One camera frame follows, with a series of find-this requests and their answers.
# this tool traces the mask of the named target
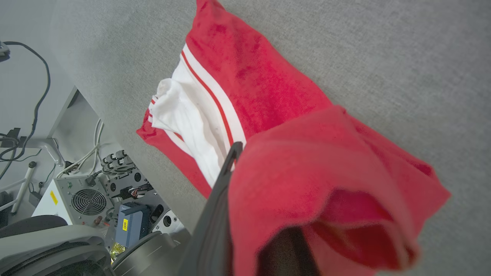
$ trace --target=gray carpet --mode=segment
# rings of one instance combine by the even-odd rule
[[[453,194],[408,275],[491,275],[491,1],[224,0],[337,104],[431,163]],[[135,133],[191,28],[193,0],[60,1],[60,63],[182,222],[204,198]]]

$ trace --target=fan grille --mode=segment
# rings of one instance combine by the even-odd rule
[[[97,215],[106,208],[106,198],[95,190],[80,190],[73,195],[72,206],[83,215]]]

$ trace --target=blue box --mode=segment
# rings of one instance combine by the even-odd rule
[[[150,209],[133,202],[119,206],[116,242],[129,248],[148,233]]]

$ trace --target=cable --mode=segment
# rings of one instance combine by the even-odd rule
[[[37,102],[36,107],[34,108],[34,120],[32,121],[32,129],[31,129],[31,132],[29,133],[28,137],[24,141],[24,144],[22,145],[22,151],[20,152],[20,154],[17,157],[10,158],[10,159],[4,159],[3,158],[4,154],[6,154],[7,152],[10,152],[10,151],[15,150],[17,148],[17,146],[11,147],[11,148],[9,148],[9,149],[7,149],[7,150],[5,150],[5,151],[3,151],[3,152],[0,153],[0,160],[2,160],[2,161],[15,161],[15,160],[19,159],[21,156],[24,155],[24,152],[26,150],[27,141],[29,141],[29,139],[31,139],[31,137],[34,135],[34,132],[36,131],[36,125],[37,125],[37,117],[38,117],[39,107],[41,106],[41,103],[43,102],[44,98],[46,98],[46,95],[48,94],[48,91],[50,90],[50,86],[51,86],[51,75],[50,75],[50,69],[48,67],[47,62],[44,60],[44,58],[42,56],[40,56],[31,47],[27,46],[24,43],[15,42],[15,41],[4,41],[4,44],[5,45],[19,45],[19,46],[23,46],[24,48],[26,48],[27,50],[29,50],[31,53],[35,54],[43,62],[44,66],[46,67],[46,73],[48,75],[48,84],[46,85],[46,90],[44,91],[43,96]]]
[[[33,122],[32,122],[32,129],[31,129],[31,132],[29,133],[28,137],[24,141],[24,144],[22,145],[22,151],[20,152],[20,154],[17,157],[15,157],[15,154],[17,152],[17,146],[20,143],[20,141],[17,138],[7,139],[9,137],[6,137],[6,135],[2,135],[3,138],[0,138],[0,142],[2,142],[2,141],[8,141],[8,140],[14,142],[13,147],[11,147],[11,148],[9,148],[9,149],[7,149],[7,150],[5,150],[5,151],[3,151],[3,152],[0,153],[0,160],[1,161],[8,161],[7,166],[5,166],[5,168],[3,169],[3,172],[0,174],[0,180],[2,179],[2,177],[7,172],[8,168],[12,164],[12,161],[17,160],[21,156],[24,155],[24,152],[26,150],[27,141],[29,141],[29,139],[31,139],[31,137],[34,135],[34,131],[36,131],[36,124],[37,124],[37,116],[38,116],[39,107],[41,106],[41,103],[43,102],[44,98],[46,98],[46,95],[48,94],[48,91],[50,90],[50,86],[51,86],[50,68],[48,67],[48,63],[44,60],[44,58],[42,56],[40,56],[36,51],[34,51],[31,47],[27,46],[24,43],[15,42],[15,41],[4,41],[4,44],[5,45],[19,45],[19,46],[23,46],[24,48],[26,48],[27,50],[29,50],[31,53],[33,53],[34,55],[36,55],[43,62],[44,66],[46,67],[46,74],[48,75],[48,83],[46,85],[46,90],[44,91],[43,96],[41,96],[41,99],[37,102],[36,107],[34,108],[34,119],[33,119]],[[10,151],[12,151],[12,155],[10,156],[10,158],[9,159],[4,159],[3,156],[7,152],[10,152]]]
[[[113,216],[114,216],[114,213],[115,213],[115,209],[114,209],[114,207],[111,207],[111,208],[107,209],[107,210],[106,210],[106,218],[109,218],[109,220],[114,220],[114,221],[116,221],[116,222],[117,222],[117,221],[118,221],[118,218],[117,218],[117,217],[113,217]]]
[[[78,161],[76,161],[75,163],[71,164],[70,166],[66,167],[65,169],[63,169],[58,175],[56,175],[57,178],[61,177],[63,175],[64,172],[66,171],[69,171],[71,168],[77,166],[77,169],[73,172],[73,173],[76,173],[78,172],[78,170],[82,167],[83,163],[95,152],[96,154],[99,152],[99,145],[100,145],[100,139],[101,139],[101,133],[102,133],[102,128],[104,126],[104,123],[101,123],[101,127],[99,128],[99,131],[97,132],[97,138],[96,138],[96,143],[94,145],[94,147],[84,156],[82,157],[81,159],[79,159]],[[95,170],[95,166],[97,164],[97,160],[95,159],[94,160],[94,166],[91,170],[90,173],[92,173],[94,170]]]
[[[41,152],[42,149],[40,149],[36,154],[33,154],[33,155],[29,155],[27,156],[26,158],[22,159],[22,160],[14,160],[15,162],[22,162],[22,161],[25,161],[27,158],[31,158],[31,157],[34,157],[34,156],[38,156],[39,153]]]
[[[33,193],[35,192],[34,191],[34,184],[32,182],[29,182],[29,186],[28,186],[28,189],[29,189],[29,193]]]
[[[96,137],[97,127],[99,125],[99,122],[101,123],[101,127],[99,128],[99,132],[98,132],[97,137]],[[101,122],[101,120],[99,119],[97,121],[97,124],[95,126],[95,130],[94,130],[94,147],[97,146],[97,148],[96,148],[95,154],[94,154],[94,165],[92,166],[92,170],[90,171],[90,173],[94,172],[95,167],[97,165],[97,159],[99,159],[99,162],[101,162],[101,157],[99,156],[99,143],[101,141],[101,133],[102,133],[103,128],[104,128],[104,123]]]
[[[46,180],[43,183],[47,183],[48,182],[48,179],[49,179],[51,173],[55,170],[55,167],[56,167],[56,164],[53,165],[53,168],[51,169],[51,171],[48,174],[48,176],[46,176]]]
[[[16,153],[16,152],[17,152],[17,147],[16,147],[16,148],[15,148],[15,149],[12,151],[12,155],[10,156],[10,158],[11,158],[11,159],[12,159],[12,158],[14,158],[14,155],[15,155],[15,153]],[[13,161],[9,161],[9,162],[7,163],[7,165],[5,166],[5,168],[3,169],[3,171],[2,171],[2,172],[1,172],[1,174],[0,174],[0,180],[1,180],[1,179],[2,179],[2,177],[5,175],[5,173],[7,172],[8,168],[10,167],[10,165],[12,165],[12,162],[13,162]]]

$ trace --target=metal bracket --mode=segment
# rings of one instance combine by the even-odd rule
[[[55,145],[55,141],[52,138],[49,139],[29,139],[26,144],[26,148],[40,148],[46,150],[51,158],[53,158],[55,164],[60,167],[65,165],[65,161]]]

